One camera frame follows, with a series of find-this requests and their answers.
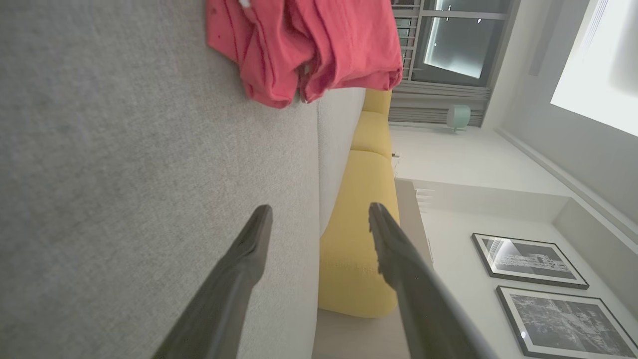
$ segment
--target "framed picture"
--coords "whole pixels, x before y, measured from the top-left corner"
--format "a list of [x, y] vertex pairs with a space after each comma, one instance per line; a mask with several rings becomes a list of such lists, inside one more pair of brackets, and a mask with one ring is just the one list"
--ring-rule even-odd
[[590, 287], [553, 243], [479, 233], [472, 234], [472, 240], [492, 277], [578, 289]]
[[638, 358], [638, 347], [600, 298], [498, 286], [523, 354], [536, 358]]

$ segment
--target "gray sofa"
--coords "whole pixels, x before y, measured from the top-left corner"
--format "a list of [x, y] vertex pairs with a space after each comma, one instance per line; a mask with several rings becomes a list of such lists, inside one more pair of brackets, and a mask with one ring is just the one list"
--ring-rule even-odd
[[3, 1], [0, 56], [0, 358], [149, 358], [263, 203], [238, 357], [310, 358], [363, 89], [248, 100], [202, 0]]

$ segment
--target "white picture mat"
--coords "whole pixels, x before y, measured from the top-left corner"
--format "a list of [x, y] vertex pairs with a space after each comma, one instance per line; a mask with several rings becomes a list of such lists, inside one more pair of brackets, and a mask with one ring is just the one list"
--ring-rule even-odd
[[[490, 269], [492, 269], [493, 273], [498, 273], [498, 274], [503, 274], [503, 275], [513, 275], [515, 277], [525, 277], [525, 278], [534, 278], [534, 279], [542, 279], [542, 280], [551, 280], [553, 282], [582, 284], [584, 286], [587, 285], [587, 282], [585, 282], [585, 280], [581, 277], [581, 275], [574, 268], [574, 266], [572, 266], [572, 263], [570, 263], [570, 261], [567, 260], [567, 258], [563, 255], [563, 252], [561, 252], [558, 249], [558, 246], [556, 246], [553, 243], [543, 243], [543, 242], [534, 242], [534, 241], [526, 241], [526, 240], [517, 240], [517, 239], [513, 239], [513, 238], [495, 237], [495, 236], [488, 236], [488, 235], [485, 235], [485, 234], [478, 234], [478, 233], [475, 233], [474, 236], [476, 237], [476, 241], [478, 242], [478, 245], [479, 245], [481, 251], [483, 252], [483, 256], [485, 256], [485, 258], [487, 259], [487, 263], [488, 263]], [[492, 258], [492, 256], [490, 255], [487, 247], [485, 246], [485, 242], [483, 242], [483, 240], [503, 241], [505, 243], [520, 243], [520, 244], [525, 244], [525, 245], [533, 245], [533, 246], [538, 246], [538, 247], [551, 248], [551, 249], [554, 250], [554, 253], [556, 253], [556, 255], [558, 257], [560, 257], [560, 259], [565, 263], [565, 265], [570, 270], [570, 272], [575, 277], [575, 279], [560, 278], [560, 277], [553, 277], [553, 276], [550, 276], [550, 275], [540, 275], [540, 274], [533, 274], [533, 273], [521, 273], [519, 271], [500, 270], [500, 269], [498, 269], [496, 267], [496, 263], [494, 262], [494, 258]]]
[[523, 323], [523, 319], [520, 314], [516, 310], [516, 306], [514, 306], [514, 302], [512, 301], [512, 294], [518, 294], [523, 296], [532, 296], [536, 298], [544, 298], [544, 299], [552, 299], [552, 300], [563, 300], [566, 302], [575, 302], [575, 303], [587, 303], [593, 304], [600, 308], [600, 310], [605, 314], [609, 322], [614, 326], [618, 334], [623, 338], [627, 346], [632, 350], [634, 356], [638, 358], [638, 348], [632, 342], [631, 338], [625, 333], [622, 329], [618, 321], [614, 318], [614, 316], [609, 312], [607, 307], [602, 304], [602, 301], [598, 298], [582, 298], [578, 296], [569, 296], [555, 293], [542, 293], [536, 291], [527, 291], [524, 289], [516, 289], [516, 288], [508, 288], [508, 287], [500, 287], [503, 292], [503, 296], [505, 297], [505, 301], [510, 311], [512, 312], [512, 316], [514, 317], [514, 321], [516, 322], [517, 328], [514, 328], [514, 331], [518, 331], [518, 335], [521, 337], [524, 336], [523, 340], [525, 341], [525, 346], [527, 349], [534, 353], [545, 353], [552, 355], [563, 355], [570, 356], [573, 358], [583, 358], [583, 359], [627, 359], [626, 356], [617, 356], [617, 355], [607, 355], [607, 354], [598, 354], [598, 353], [589, 353], [586, 351], [578, 351], [578, 350], [569, 350], [569, 349], [558, 349], [558, 348], [550, 348], [545, 346], [536, 346], [531, 342], [531, 338], [527, 335], [527, 329], [525, 328], [525, 324]]

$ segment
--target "folded red garment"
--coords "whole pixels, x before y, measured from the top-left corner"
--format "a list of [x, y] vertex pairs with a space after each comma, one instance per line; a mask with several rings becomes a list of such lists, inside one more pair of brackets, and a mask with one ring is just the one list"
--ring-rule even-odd
[[239, 66], [248, 96], [281, 109], [297, 88], [389, 90], [401, 47], [388, 0], [207, 0], [207, 41]]

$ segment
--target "yellow cushion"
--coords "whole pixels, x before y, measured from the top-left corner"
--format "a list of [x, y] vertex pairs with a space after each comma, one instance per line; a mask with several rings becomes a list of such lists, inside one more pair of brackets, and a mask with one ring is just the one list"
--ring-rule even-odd
[[368, 208], [380, 202], [399, 222], [392, 163], [378, 153], [350, 151], [328, 228], [320, 239], [319, 307], [357, 317], [384, 316], [394, 290], [378, 272]]
[[362, 111], [377, 112], [388, 118], [390, 112], [390, 101], [392, 100], [392, 90], [377, 91], [366, 89], [366, 98]]
[[388, 117], [377, 112], [361, 112], [350, 149], [375, 152], [392, 161]]

